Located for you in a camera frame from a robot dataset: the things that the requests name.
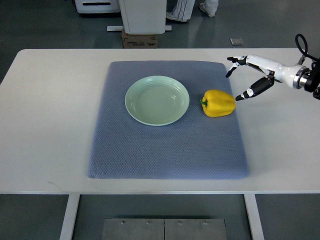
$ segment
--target white sneaker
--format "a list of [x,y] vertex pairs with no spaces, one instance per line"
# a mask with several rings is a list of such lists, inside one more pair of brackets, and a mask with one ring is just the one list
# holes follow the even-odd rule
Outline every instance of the white sneaker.
[[200,8],[200,10],[201,10],[202,12],[206,13],[206,14],[209,16],[209,18],[214,18],[214,17],[216,16],[216,13],[209,12],[209,11],[207,11],[207,10],[205,9],[205,6],[204,6],[204,3],[203,3],[203,2],[199,4],[199,8]]
[[178,17],[173,16],[173,15],[171,14],[171,12],[166,12],[166,13],[165,13],[165,18],[166,18],[166,19],[173,20],[173,21],[182,22],[182,23],[186,23],[186,22],[187,22],[186,19],[181,19],[181,18],[178,18]]

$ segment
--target pepper stem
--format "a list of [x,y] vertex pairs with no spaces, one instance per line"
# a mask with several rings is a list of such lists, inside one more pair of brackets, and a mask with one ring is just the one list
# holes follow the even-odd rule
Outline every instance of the pepper stem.
[[207,100],[207,99],[206,99],[205,101],[202,101],[202,100],[200,99],[200,103],[201,103],[202,105],[205,105],[206,108],[208,107],[208,100]]

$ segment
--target robotic hand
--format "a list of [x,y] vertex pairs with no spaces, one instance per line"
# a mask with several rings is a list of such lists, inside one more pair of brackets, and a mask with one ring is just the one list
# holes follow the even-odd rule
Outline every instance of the robotic hand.
[[[298,37],[302,38],[305,51],[301,49]],[[302,57],[294,66],[286,66],[280,62],[256,55],[228,57],[227,59],[232,61],[233,65],[226,74],[226,78],[230,77],[237,67],[243,65],[252,67],[266,75],[252,84],[243,94],[237,96],[235,100],[253,98],[271,88],[275,82],[285,82],[294,89],[304,88],[307,92],[313,92],[313,97],[320,100],[320,87],[318,87],[320,84],[320,58],[317,59],[307,54],[308,46],[303,35],[298,34],[295,37],[295,42],[302,52]],[[306,57],[316,61],[312,63],[312,70],[302,65]]]

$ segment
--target metal plate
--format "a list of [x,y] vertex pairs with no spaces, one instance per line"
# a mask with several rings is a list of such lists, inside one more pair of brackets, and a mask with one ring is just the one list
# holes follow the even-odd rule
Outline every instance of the metal plate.
[[102,240],[227,240],[224,219],[106,218]]
[[227,240],[224,219],[166,219],[165,240]]
[[233,46],[242,46],[244,44],[241,37],[230,38],[230,42]]
[[164,219],[106,218],[102,240],[164,240]]

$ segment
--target ceramic plate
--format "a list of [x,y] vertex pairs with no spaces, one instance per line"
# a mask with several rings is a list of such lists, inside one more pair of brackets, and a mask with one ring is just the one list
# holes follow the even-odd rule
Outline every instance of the ceramic plate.
[[167,76],[148,76],[136,81],[126,92],[125,107],[137,121],[151,126],[171,124],[189,107],[187,89]]

